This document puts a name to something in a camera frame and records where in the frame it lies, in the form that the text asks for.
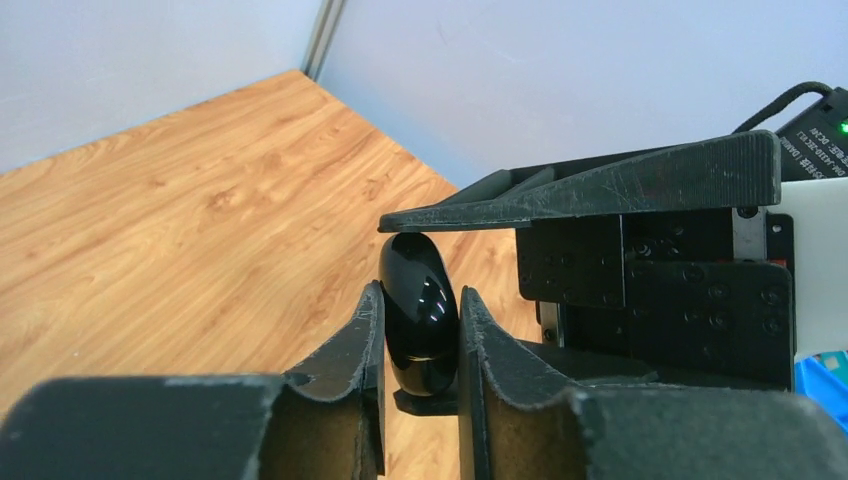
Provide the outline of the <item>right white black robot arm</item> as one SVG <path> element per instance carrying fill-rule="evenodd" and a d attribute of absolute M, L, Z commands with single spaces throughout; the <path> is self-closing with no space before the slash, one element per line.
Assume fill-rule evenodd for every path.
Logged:
<path fill-rule="evenodd" d="M 535 355 L 582 385 L 794 391 L 847 419 L 847 93 L 791 87 L 730 135 L 498 170 L 389 213 L 397 406 L 451 415 L 459 296 L 433 232 L 511 229 Z"/>

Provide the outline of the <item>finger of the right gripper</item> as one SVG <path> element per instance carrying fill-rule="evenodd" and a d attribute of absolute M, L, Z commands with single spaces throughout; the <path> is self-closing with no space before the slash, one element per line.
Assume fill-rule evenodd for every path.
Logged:
<path fill-rule="evenodd" d="M 457 394 L 448 390 L 434 396 L 415 396 L 404 390 L 396 390 L 393 398 L 397 408 L 413 416 L 456 416 Z"/>

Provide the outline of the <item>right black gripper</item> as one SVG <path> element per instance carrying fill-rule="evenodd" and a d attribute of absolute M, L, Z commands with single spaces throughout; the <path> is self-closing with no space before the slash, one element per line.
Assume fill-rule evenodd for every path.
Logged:
<path fill-rule="evenodd" d="M 780 200 L 781 143 L 758 130 L 497 170 L 378 229 L 521 228 L 519 291 L 544 344 L 665 382 L 790 390 L 793 219 L 720 209 Z"/>

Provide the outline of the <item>black earbud charging case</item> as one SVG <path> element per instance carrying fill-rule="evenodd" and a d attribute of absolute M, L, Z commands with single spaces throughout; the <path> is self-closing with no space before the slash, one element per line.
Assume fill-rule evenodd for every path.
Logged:
<path fill-rule="evenodd" d="M 458 304 L 442 256 L 426 235 L 398 233 L 383 245 L 378 271 L 395 378 L 412 396 L 436 396 L 458 368 Z"/>

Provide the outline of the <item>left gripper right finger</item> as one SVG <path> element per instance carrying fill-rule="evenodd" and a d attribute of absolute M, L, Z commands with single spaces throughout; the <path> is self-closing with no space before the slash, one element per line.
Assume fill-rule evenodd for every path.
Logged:
<path fill-rule="evenodd" d="M 793 393 L 645 377 L 581 383 L 461 294 L 464 479 L 843 479 L 847 438 Z"/>

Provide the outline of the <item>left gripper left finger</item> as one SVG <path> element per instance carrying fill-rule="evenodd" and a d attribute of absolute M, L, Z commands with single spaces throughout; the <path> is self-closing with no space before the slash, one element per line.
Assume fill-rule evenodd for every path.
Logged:
<path fill-rule="evenodd" d="M 375 479 L 384 459 L 384 297 L 274 374 L 65 377 L 1 426 L 5 479 Z"/>

